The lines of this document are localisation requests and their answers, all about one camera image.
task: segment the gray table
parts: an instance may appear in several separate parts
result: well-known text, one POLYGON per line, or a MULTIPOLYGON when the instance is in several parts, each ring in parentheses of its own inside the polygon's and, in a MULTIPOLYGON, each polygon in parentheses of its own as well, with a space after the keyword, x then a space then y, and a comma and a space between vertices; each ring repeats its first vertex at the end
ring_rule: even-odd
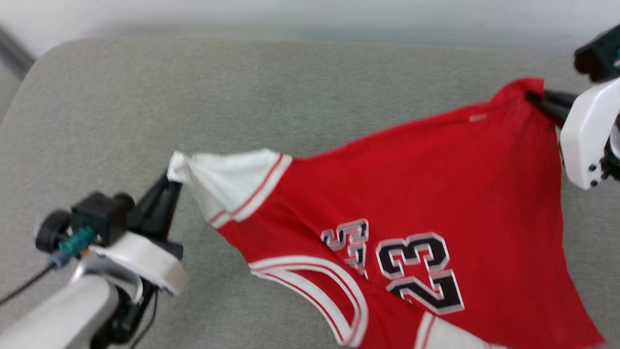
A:
MULTIPOLYGON (((311 155, 390 125, 483 101, 539 75, 583 91, 570 54, 339 43, 90 39, 55 48, 26 77, 0 126, 0 293, 45 262, 35 224, 98 189, 139 196, 174 150, 268 147, 311 155)), ((565 253, 589 314, 620 347, 620 184, 566 183, 565 253)), ((251 276, 184 193, 171 237, 187 292, 161 299, 144 348, 335 348, 295 293, 251 276)), ((71 270, 0 310, 0 329, 71 270)))

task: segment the red t-shirt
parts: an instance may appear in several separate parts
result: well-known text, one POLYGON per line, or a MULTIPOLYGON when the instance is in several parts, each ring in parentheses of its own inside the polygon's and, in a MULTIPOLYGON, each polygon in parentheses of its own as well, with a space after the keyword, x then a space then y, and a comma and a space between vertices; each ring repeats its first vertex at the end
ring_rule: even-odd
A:
POLYGON ((515 81, 310 158, 178 153, 169 177, 341 345, 590 347, 603 339, 564 260, 555 127, 525 100, 542 90, 515 81))

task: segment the clothing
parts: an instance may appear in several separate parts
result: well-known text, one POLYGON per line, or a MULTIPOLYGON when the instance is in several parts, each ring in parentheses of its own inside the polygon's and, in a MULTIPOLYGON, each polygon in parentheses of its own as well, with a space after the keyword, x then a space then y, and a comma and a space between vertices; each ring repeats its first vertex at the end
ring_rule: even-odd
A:
POLYGON ((564 261, 555 127, 525 100, 542 90, 515 81, 310 158, 176 153, 169 178, 341 345, 589 347, 603 339, 564 261))

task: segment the basketball jersey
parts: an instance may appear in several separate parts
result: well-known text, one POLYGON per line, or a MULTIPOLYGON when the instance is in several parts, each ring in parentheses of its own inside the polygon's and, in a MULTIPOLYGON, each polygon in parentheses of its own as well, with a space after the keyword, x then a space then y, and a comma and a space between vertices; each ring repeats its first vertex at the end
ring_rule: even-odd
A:
POLYGON ((310 158, 176 153, 250 272, 313 303, 354 348, 583 348, 603 339, 562 251, 554 124, 525 100, 398 125, 310 158))

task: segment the teal connector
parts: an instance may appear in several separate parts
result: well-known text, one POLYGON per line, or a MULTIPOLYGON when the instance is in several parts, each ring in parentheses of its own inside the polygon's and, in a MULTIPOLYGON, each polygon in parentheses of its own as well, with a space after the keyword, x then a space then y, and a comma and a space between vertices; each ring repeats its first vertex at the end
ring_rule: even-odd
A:
POLYGON ((71 258, 79 256, 89 245, 95 242, 95 230, 91 227, 83 226, 73 232, 73 235, 67 240, 58 244, 58 249, 71 258))

